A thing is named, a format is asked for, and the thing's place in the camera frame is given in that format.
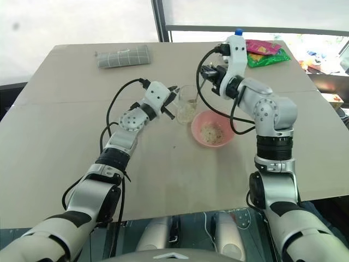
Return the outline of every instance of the glass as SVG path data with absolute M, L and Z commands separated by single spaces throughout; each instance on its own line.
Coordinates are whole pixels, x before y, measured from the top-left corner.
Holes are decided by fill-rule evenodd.
M 180 88 L 178 94 L 177 121 L 180 124 L 191 123 L 196 114 L 197 89 L 193 85 Z

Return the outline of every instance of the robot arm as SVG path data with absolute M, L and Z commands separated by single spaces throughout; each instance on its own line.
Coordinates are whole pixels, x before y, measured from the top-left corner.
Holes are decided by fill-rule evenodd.
M 176 93 L 160 82 L 146 86 L 145 97 L 119 119 L 102 153 L 72 192 L 65 213 L 47 218 L 0 252 L 1 261 L 75 261 L 90 232 L 109 222 L 121 190 L 119 185 L 143 127 L 165 112 Z
M 270 87 L 244 78 L 246 46 L 241 36 L 229 37 L 217 50 L 223 50 L 228 67 L 203 66 L 201 75 L 213 83 L 214 93 L 237 99 L 237 105 L 255 121 L 258 171 L 250 175 L 250 199 L 266 215 L 283 261 L 349 260 L 343 243 L 315 215 L 298 206 L 292 158 L 296 105 Z

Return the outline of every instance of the table surface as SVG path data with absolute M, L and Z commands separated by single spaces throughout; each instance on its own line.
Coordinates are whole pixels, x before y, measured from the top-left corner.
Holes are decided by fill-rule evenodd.
M 0 228 L 32 227 L 63 212 L 63 192 L 99 155 L 106 109 L 122 84 L 139 77 L 166 86 L 194 84 L 199 60 L 215 43 L 149 43 L 149 65 L 97 67 L 96 52 L 136 45 L 140 44 L 64 45 L 49 53 L 0 122 Z M 222 63 L 219 56 L 210 61 Z M 293 155 L 302 200 L 348 194 L 343 161 L 349 157 L 348 130 L 298 62 L 292 57 L 264 68 L 247 68 L 246 76 L 268 84 L 298 106 Z M 138 84 L 128 87 L 111 118 L 117 120 L 143 94 Z M 213 94 L 209 85 L 203 94 L 218 109 L 230 111 L 232 101 Z M 198 111 L 203 110 L 206 107 L 199 102 Z M 247 117 L 240 110 L 236 114 Z M 246 127 L 237 123 L 240 130 Z M 213 150 L 198 145 L 190 128 L 176 120 L 163 115 L 153 121 L 127 167 L 132 183 L 127 182 L 123 218 L 245 206 L 248 178 L 255 171 L 255 135 L 236 136 Z

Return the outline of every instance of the gray cloth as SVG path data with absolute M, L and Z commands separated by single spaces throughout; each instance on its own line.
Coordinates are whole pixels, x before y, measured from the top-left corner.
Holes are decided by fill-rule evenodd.
M 100 68 L 125 67 L 137 64 L 149 64 L 149 53 L 146 45 L 136 48 L 119 50 L 117 52 L 97 54 L 97 63 Z

